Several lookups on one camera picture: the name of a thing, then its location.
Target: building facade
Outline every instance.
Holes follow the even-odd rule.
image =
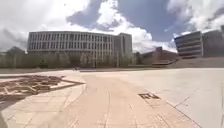
[[[203,41],[200,31],[179,36],[174,40],[180,57],[194,58],[203,56]]]
[[[198,31],[179,36],[175,43],[182,58],[224,56],[224,26],[221,26],[221,31]]]
[[[115,36],[74,31],[30,32],[27,52],[88,56],[93,62],[102,61],[108,57],[117,57],[117,55],[120,58],[130,58],[132,36],[124,33]]]
[[[203,57],[224,56],[224,38],[220,30],[213,30],[203,34]]]

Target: paved plaza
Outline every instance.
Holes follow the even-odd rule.
[[[26,75],[64,76],[64,80],[83,83],[64,89],[32,95],[20,101],[0,102],[0,128],[36,128],[65,110],[85,89],[85,82],[76,71],[29,73]]]
[[[223,68],[97,72],[94,75],[118,78],[143,87],[203,128],[224,128]]]
[[[5,128],[224,128],[222,68],[38,74],[85,84],[1,103]]]

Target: white cloud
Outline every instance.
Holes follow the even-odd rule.
[[[186,21],[197,30],[218,28],[224,24],[223,16],[216,17],[224,8],[223,0],[169,0],[167,9],[177,13],[180,21]]]
[[[118,0],[107,0],[101,3],[99,8],[99,25],[110,27],[116,23],[116,27],[110,27],[112,32],[105,32],[97,28],[89,29],[75,23],[69,23],[66,17],[87,9],[90,0],[0,0],[0,50],[11,46],[24,47],[21,43],[27,39],[30,31],[44,30],[71,30],[91,31],[118,34],[125,32],[132,34],[134,50],[147,51],[155,46],[169,48],[166,42],[156,42],[145,29],[130,23],[119,11]],[[7,30],[14,35],[10,38],[5,34]]]

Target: blue sky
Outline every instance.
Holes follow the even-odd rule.
[[[133,36],[134,51],[175,51],[174,36],[224,24],[223,0],[0,1],[0,50],[25,49],[29,31],[71,30],[125,32]]]

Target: building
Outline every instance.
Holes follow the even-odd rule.
[[[224,56],[224,38],[220,30],[213,30],[203,34],[203,57]]]
[[[194,58],[203,56],[203,42],[200,31],[179,36],[174,40],[180,57]]]
[[[151,65],[172,62],[178,58],[178,55],[177,53],[163,50],[162,47],[157,47],[155,51],[142,54],[141,58],[144,65]]]
[[[222,37],[224,38],[224,25],[221,26]]]
[[[115,36],[75,31],[30,32],[27,52],[66,53],[79,58],[88,56],[93,63],[108,57],[131,59],[132,36],[124,33]]]

